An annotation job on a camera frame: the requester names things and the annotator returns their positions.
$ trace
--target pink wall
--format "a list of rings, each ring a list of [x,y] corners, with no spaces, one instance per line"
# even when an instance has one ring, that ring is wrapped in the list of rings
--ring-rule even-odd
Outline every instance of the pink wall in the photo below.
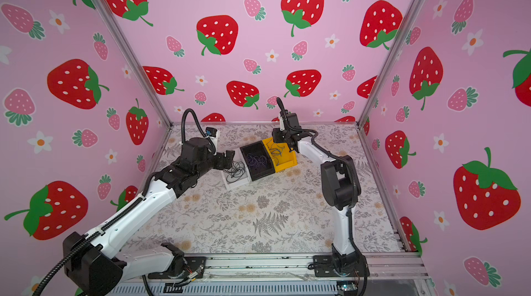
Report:
[[[420,36],[415,30],[403,46],[369,117],[368,138],[438,294],[523,295],[531,240],[531,67],[529,55],[503,54],[529,50],[531,9],[529,0],[470,2],[426,1],[415,22]],[[452,33],[463,20],[462,31]],[[422,80],[428,87],[419,87]],[[523,82],[516,93],[514,80]],[[406,164],[404,136],[409,153],[416,152]]]
[[[0,95],[3,114],[8,116],[0,122],[0,207],[2,216],[31,209],[2,220],[2,292],[27,295],[63,257],[62,241],[67,235],[73,231],[85,233],[108,218],[116,212],[110,201],[118,203],[127,186],[140,186],[145,172],[139,170],[137,156],[144,157],[148,168],[165,130],[157,127],[158,116],[134,76],[124,76],[126,62],[96,10],[83,0],[76,0],[77,6],[72,0],[0,0],[0,4],[4,2],[31,14],[21,8],[0,6]],[[39,31],[34,21],[43,29],[45,36],[41,40],[28,34],[29,30]],[[98,44],[105,60],[94,47],[93,36],[97,32],[105,39],[105,46]],[[57,68],[73,59],[80,61]],[[93,86],[88,82],[85,85],[87,65],[97,74],[99,84],[110,89],[101,88],[97,104],[93,75]],[[23,91],[13,92],[16,88]],[[131,107],[136,107],[135,98],[149,120],[140,145],[133,143],[126,129],[126,115]],[[109,108],[116,110],[119,127],[116,116],[111,122],[107,118]],[[94,144],[88,136],[78,146],[72,140],[74,132],[85,129],[96,134],[97,142]],[[110,150],[114,155],[111,160]],[[31,207],[30,200],[35,201]],[[44,295],[72,296],[76,288],[61,270]]]
[[[177,89],[184,90],[170,90],[170,94],[165,94],[166,87],[160,85],[162,77],[153,80],[155,89],[161,89],[162,95],[159,98],[174,121],[180,120],[178,110],[182,112],[189,107],[194,108],[201,119],[211,113],[218,113],[227,121],[270,121],[278,115],[278,108],[274,105],[269,105],[272,109],[268,108],[268,102],[275,100],[269,98],[282,97],[286,93],[288,96],[284,99],[285,105],[290,110],[295,110],[301,120],[335,121],[345,116],[350,117],[350,120],[358,118],[367,101],[366,94],[362,93],[362,96],[357,93],[358,88],[361,92],[364,88],[370,88],[365,87],[365,84],[372,85],[372,79],[378,74],[387,53],[380,41],[391,39],[392,36],[387,36],[386,33],[391,33],[398,27],[399,19],[402,18],[400,12],[405,13],[410,2],[133,0],[133,7],[124,14],[124,7],[129,9],[124,2],[127,0],[107,1],[115,11],[117,21],[142,65],[162,68],[150,69],[150,74],[155,74],[154,70],[165,75],[171,74],[176,78]],[[138,7],[146,1],[149,2],[149,7],[148,4]],[[390,5],[379,2],[374,9],[368,10],[377,1],[387,1]],[[295,15],[290,14],[291,10],[298,8],[299,2],[299,8],[304,11],[302,20],[297,20]],[[264,8],[264,18],[262,13],[258,13],[261,7]],[[383,14],[381,10],[385,8],[387,13]],[[286,22],[282,10],[287,11],[288,21],[297,25],[294,37],[290,34],[293,24]],[[369,24],[373,25],[370,28],[366,27],[368,21],[364,21],[365,13],[368,14],[368,21],[371,21]],[[218,15],[223,17],[203,20]],[[142,19],[153,24],[153,27]],[[205,45],[197,37],[198,27],[204,43],[209,44],[207,39],[214,37],[211,42],[213,48],[205,49],[203,56],[201,51]],[[382,32],[382,39],[376,43],[377,47],[364,46],[384,29],[386,33]],[[237,35],[235,40],[228,39],[233,35]],[[168,36],[171,36],[169,47]],[[181,49],[184,50],[184,55],[179,52]],[[214,53],[217,50],[220,54],[213,54],[210,50]],[[296,55],[292,58],[294,50],[303,56],[302,59],[296,61]],[[354,71],[343,70],[347,65],[354,67],[355,75]],[[261,71],[253,74],[257,66],[260,66]],[[298,72],[299,70],[318,72]],[[298,90],[291,87],[291,91],[301,97],[293,96],[286,88],[286,79],[293,72],[297,72],[294,74],[297,77],[292,83],[298,85],[299,80],[299,84],[309,82]],[[320,81],[316,82],[318,85],[311,85],[319,77]],[[234,89],[235,92],[229,95],[227,84],[232,81],[243,84],[232,83],[229,90]],[[251,98],[249,107],[243,107],[247,102],[244,100],[246,96]]]

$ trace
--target strawberry wallpaper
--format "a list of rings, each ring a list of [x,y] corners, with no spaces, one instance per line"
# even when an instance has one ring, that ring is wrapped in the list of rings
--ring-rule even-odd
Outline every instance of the strawberry wallpaper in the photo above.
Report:
[[[3,294],[134,195],[165,128],[91,0],[0,0]],[[73,296],[60,271],[43,295]]]
[[[426,0],[364,127],[438,295],[528,294],[528,4]]]
[[[173,121],[353,121],[410,3],[106,1]]]

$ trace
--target floral tablecloth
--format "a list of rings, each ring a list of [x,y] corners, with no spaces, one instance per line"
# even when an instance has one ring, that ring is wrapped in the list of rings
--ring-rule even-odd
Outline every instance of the floral tablecloth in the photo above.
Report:
[[[218,149],[234,150],[271,137],[274,125],[215,125]],[[362,252],[399,251],[391,224],[354,125],[305,125],[317,142],[355,161],[362,185],[355,215],[356,245]],[[199,137],[187,126],[187,139]],[[180,129],[170,136],[158,170],[181,153]],[[149,249],[162,242],[186,253],[329,253],[334,239],[331,210],[321,192],[320,169],[301,154],[298,165],[227,191],[211,170],[185,196],[149,220],[123,250]]]

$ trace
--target plastic storage bin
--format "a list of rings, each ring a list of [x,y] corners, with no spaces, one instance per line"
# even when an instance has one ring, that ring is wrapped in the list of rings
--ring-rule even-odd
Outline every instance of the plastic storage bin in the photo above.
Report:
[[[267,175],[275,174],[275,166],[262,141],[242,146],[240,150],[249,169],[251,180],[256,181]]]
[[[295,151],[289,152],[288,144],[286,143],[274,143],[273,137],[262,140],[265,145],[271,160],[273,161],[273,167],[275,172],[278,173],[286,168],[297,166],[297,157]]]

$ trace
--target yellow bin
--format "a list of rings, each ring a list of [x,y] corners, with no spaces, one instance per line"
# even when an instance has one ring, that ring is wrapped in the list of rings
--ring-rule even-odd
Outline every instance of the yellow bin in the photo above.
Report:
[[[274,143],[273,137],[262,140],[262,142],[264,143],[271,160],[273,160],[275,173],[293,166],[297,166],[297,157],[295,156],[295,151],[289,152],[288,144]]]

